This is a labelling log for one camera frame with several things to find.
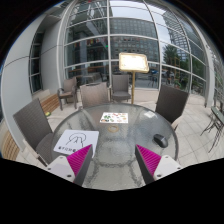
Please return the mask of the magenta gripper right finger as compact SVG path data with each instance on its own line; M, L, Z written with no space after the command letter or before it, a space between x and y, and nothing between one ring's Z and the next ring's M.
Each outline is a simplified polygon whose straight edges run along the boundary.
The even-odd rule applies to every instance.
M150 184L182 169L181 165L169 155L160 156L140 146L135 146L135 156L145 184Z

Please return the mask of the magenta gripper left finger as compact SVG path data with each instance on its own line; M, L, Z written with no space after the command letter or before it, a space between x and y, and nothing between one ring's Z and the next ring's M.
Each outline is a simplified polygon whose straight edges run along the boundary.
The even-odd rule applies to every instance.
M92 145L88 145L69 156L57 157L47 166L46 170L81 186L86 177L92 156Z

